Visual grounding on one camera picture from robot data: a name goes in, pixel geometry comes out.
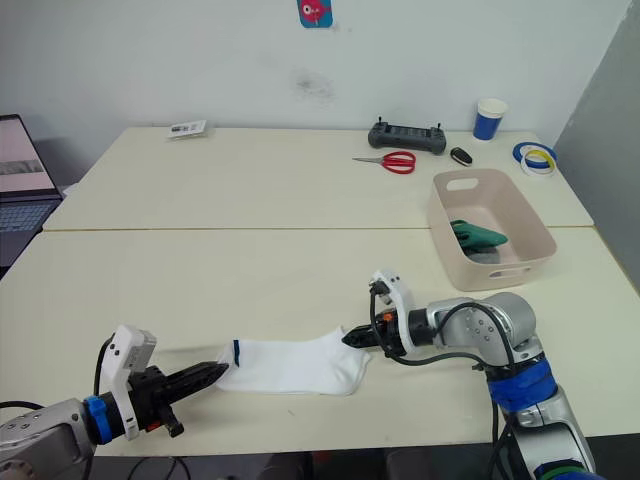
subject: white table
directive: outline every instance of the white table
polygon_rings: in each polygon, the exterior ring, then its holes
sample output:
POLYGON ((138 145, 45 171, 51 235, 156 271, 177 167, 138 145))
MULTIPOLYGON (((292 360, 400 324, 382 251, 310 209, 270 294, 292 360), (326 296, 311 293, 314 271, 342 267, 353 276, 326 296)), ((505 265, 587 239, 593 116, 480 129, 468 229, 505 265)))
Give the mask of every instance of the white table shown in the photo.
MULTIPOLYGON (((366 131, 216 129, 170 141, 166 128, 130 128, 107 150, 45 230, 179 228, 425 228, 433 176, 463 169, 449 157, 416 152, 411 175, 354 162, 380 156, 366 131)), ((562 175, 527 177, 511 155, 527 132, 488 143, 447 132, 473 166, 515 182, 547 226, 593 221, 562 175)))
MULTIPOLYGON (((630 414, 640 404, 640 299, 594 229, 551 233, 558 253, 541 277, 510 290, 536 311, 556 379, 584 433, 640 432, 640 417, 630 414)), ((385 266, 402 275, 418 304, 460 295, 428 230, 43 233, 0 282, 0 398, 49 404, 86 397, 98 348, 120 323, 157 336, 152 362, 166 373, 215 358, 233 338, 305 340, 338 324, 349 329, 367 322, 367 282, 385 266)), ((119 438, 98 454, 489 440, 485 380, 468 361, 410 368, 373 355, 352 396, 212 388, 175 405, 184 435, 119 438)))

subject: black cable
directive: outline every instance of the black cable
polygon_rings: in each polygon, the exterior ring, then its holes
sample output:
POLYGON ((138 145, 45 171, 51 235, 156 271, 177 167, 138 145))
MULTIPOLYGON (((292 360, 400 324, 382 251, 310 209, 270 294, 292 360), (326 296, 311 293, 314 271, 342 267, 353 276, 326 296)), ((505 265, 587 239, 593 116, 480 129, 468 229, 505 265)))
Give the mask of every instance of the black cable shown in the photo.
POLYGON ((133 474, 138 469, 138 467, 142 465, 144 462, 146 462, 147 460, 149 460, 150 458, 151 457, 142 457, 140 460, 138 460, 136 464, 133 466, 133 468, 131 469, 131 471, 129 472, 129 475, 127 475, 127 480, 131 480, 133 478, 133 474))
MULTIPOLYGON (((140 460, 138 460, 136 462, 136 464, 133 466, 133 468, 131 469, 131 471, 129 472, 129 475, 127 475, 127 480, 132 480, 133 474, 140 467, 140 465, 142 465, 144 462, 146 462, 147 460, 149 460, 151 458, 155 458, 155 457, 142 457, 140 460)), ((184 459, 182 457, 168 457, 168 458, 172 459, 173 462, 171 463, 171 467, 169 467, 169 471, 164 476, 164 480, 169 480, 169 478, 171 478, 171 475, 173 475, 173 472, 176 469, 176 465, 178 465, 178 464, 180 464, 180 466, 184 470, 184 473, 187 476, 187 480, 191 480, 191 472, 190 472, 189 467, 187 467, 187 464, 186 464, 186 462, 184 461, 184 459)))
MULTIPOLYGON (((495 447, 496 443, 498 443, 498 404, 491 401, 491 444, 495 447)), ((508 475, 506 470, 504 469, 504 465, 502 463, 502 458, 498 456, 498 460, 496 461, 496 466, 498 467, 498 472, 500 472, 500 477, 503 480, 508 479, 508 475)))
POLYGON ((509 369, 513 370, 515 368, 515 365, 516 365, 515 364, 515 359, 513 358, 513 351, 511 350, 511 346, 509 345, 509 339, 507 338, 507 334, 504 331, 504 328, 502 328, 502 323, 500 323, 500 320, 498 320, 498 317, 496 317, 495 313, 493 313, 490 308, 485 307, 481 303, 465 302, 465 303, 460 303, 460 304, 456 305, 455 307, 453 307, 451 310, 449 310, 446 313, 446 315, 442 319, 442 322, 440 322, 440 324, 436 328, 436 330, 434 332, 434 336, 437 336, 440 332, 442 332, 442 329, 447 324, 449 319, 456 312, 459 312, 463 308, 475 308, 475 309, 480 310, 481 312, 483 312, 485 315, 487 315, 491 319, 491 321, 493 322, 493 324, 496 327, 496 330, 498 331, 498 335, 500 335, 500 339, 502 340, 502 345, 504 346, 504 350, 505 350, 505 352, 507 354, 507 360, 509 361, 509 369))
MULTIPOLYGON (((430 358, 425 358, 423 360, 406 360, 402 357, 397 356, 391 351, 391 349, 389 349, 386 346, 386 344, 384 343, 384 340, 382 339, 382 336, 380 335, 380 332, 378 331, 378 327, 375 321, 376 295, 377 293, 374 286, 371 289, 371 302, 369 304, 369 319, 371 321, 371 330, 373 331, 373 335, 387 357, 391 358, 392 360, 398 363, 401 363, 402 365, 409 365, 409 366, 429 365, 431 363, 437 362, 439 360, 445 360, 447 358, 462 357, 462 358, 471 358, 473 360, 476 360, 482 367, 490 367, 490 365, 488 365, 484 360, 482 360, 477 355, 473 355, 471 353, 464 353, 464 352, 444 353, 441 355, 435 355, 430 358)), ((498 320, 496 315, 491 311, 491 309, 489 309, 488 307, 480 303, 465 302, 465 303, 460 303, 454 306, 453 308, 451 308, 445 314, 442 321, 434 331, 434 336, 439 335, 442 332, 445 325, 447 324, 447 322, 449 321, 449 319, 453 317, 455 313, 459 312, 463 308, 475 308, 483 312, 485 315, 487 315, 491 319, 491 321, 495 325, 496 330, 498 331, 498 334, 500 335, 500 339, 502 340, 502 345, 504 346, 505 353, 507 354, 507 360, 509 362, 509 365, 508 365, 509 370, 515 371, 515 359, 513 357, 513 351, 511 350, 509 339, 507 338, 507 334, 504 331, 502 323, 500 323, 500 321, 498 320)), ((492 404, 492 413, 493 413, 492 428, 491 428, 493 451, 491 452, 491 457, 489 458, 489 465, 487 467, 487 472, 488 472, 487 479, 489 480, 491 479, 495 465, 498 465, 498 470, 500 472, 500 475, 504 479, 504 478, 507 478, 507 476, 506 476, 506 471, 504 469, 504 465, 502 464, 502 459, 500 458, 500 451, 502 450, 502 447, 504 446, 509 436, 509 433, 511 432, 511 425, 515 421, 515 415, 509 414, 509 416, 507 417, 507 423, 504 429, 502 430, 502 434, 498 438, 498 406, 493 401, 491 402, 491 404, 492 404)))
POLYGON ((184 459, 182 457, 175 457, 175 459, 184 469, 184 473, 187 475, 187 480, 191 480, 191 472, 189 471, 189 467, 187 467, 187 463, 184 461, 184 459))
POLYGON ((164 480, 169 480, 171 478, 171 475, 173 475, 173 471, 176 469, 177 464, 178 464, 178 460, 174 458, 173 462, 171 463, 171 468, 169 469, 167 474, 164 476, 164 480))
POLYGON ((89 475, 91 475, 92 466, 93 466, 93 455, 87 458, 87 463, 84 464, 84 471, 82 472, 82 480, 89 480, 89 475))
POLYGON ((489 457, 489 463, 487 464, 487 474, 486 474, 487 480, 491 480, 493 478, 493 469, 496 465, 496 462, 498 462, 502 447, 504 447, 504 444, 507 442, 507 439, 509 438, 509 434, 511 433, 511 427, 513 426, 513 423, 515 422, 515 420, 516 420, 515 414, 510 413, 507 416, 507 423, 502 429, 500 438, 498 439, 496 444, 493 446, 491 457, 489 457))
POLYGON ((40 410, 44 407, 37 403, 25 402, 23 400, 9 400, 8 402, 0 402, 0 408, 28 408, 30 410, 40 410))
POLYGON ((111 340, 113 340, 113 335, 111 335, 108 340, 105 340, 105 342, 100 347, 100 352, 98 353, 98 361, 96 362, 96 373, 93 375, 93 394, 96 397, 100 395, 100 373, 102 372, 102 360, 104 360, 104 354, 107 351, 107 347, 111 343, 111 340))
POLYGON ((498 404, 491 400, 491 445, 498 442, 498 404))
POLYGON ((373 335, 376 338, 376 342, 380 345, 380 348, 384 351, 385 355, 390 359, 401 363, 402 365, 408 365, 410 367, 418 367, 422 365, 430 365, 435 362, 439 362, 440 360, 447 360, 449 358, 470 358, 471 360, 475 360, 483 367, 488 367, 489 365, 482 360, 479 356, 474 355, 473 353, 466 352, 450 352, 450 353, 442 353, 440 355, 434 355, 433 357, 423 358, 421 360, 407 360, 405 358, 399 357, 393 351, 391 351, 387 345, 385 344, 380 332, 378 331, 378 326, 376 325, 376 293, 371 292, 371 303, 369 304, 369 319, 371 321, 371 330, 373 331, 373 335))

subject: white card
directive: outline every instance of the white card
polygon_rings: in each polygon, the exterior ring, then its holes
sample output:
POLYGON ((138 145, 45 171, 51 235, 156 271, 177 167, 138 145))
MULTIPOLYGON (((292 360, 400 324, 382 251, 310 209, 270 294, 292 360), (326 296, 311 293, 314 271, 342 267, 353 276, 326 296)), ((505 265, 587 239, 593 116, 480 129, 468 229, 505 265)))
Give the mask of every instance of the white card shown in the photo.
POLYGON ((176 123, 169 127, 167 138, 193 137, 202 135, 207 125, 206 120, 198 120, 195 122, 176 123))

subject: game controller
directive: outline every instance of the game controller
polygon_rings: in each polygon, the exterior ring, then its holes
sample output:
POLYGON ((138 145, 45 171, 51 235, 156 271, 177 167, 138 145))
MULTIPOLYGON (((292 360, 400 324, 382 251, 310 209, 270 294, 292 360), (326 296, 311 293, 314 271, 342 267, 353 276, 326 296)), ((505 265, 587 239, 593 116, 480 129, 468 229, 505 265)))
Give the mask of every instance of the game controller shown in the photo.
POLYGON ((427 150, 434 155, 444 152, 447 139, 444 132, 437 127, 413 128, 389 125, 378 117, 378 122, 369 131, 369 145, 374 148, 399 147, 427 150))

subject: basket handle hole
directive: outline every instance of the basket handle hole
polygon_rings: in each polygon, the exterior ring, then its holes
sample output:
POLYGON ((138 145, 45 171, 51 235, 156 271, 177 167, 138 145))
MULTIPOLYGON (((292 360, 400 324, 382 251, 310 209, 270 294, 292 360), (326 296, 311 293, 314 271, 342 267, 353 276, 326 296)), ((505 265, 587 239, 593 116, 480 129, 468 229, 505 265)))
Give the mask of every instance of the basket handle hole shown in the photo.
POLYGON ((505 277, 515 277, 518 275, 524 275, 531 267, 517 267, 517 268, 507 268, 505 270, 496 270, 495 272, 491 272, 489 274, 489 278, 505 278, 505 277))
POLYGON ((458 178, 447 183, 447 190, 472 190, 478 186, 477 178, 458 178))

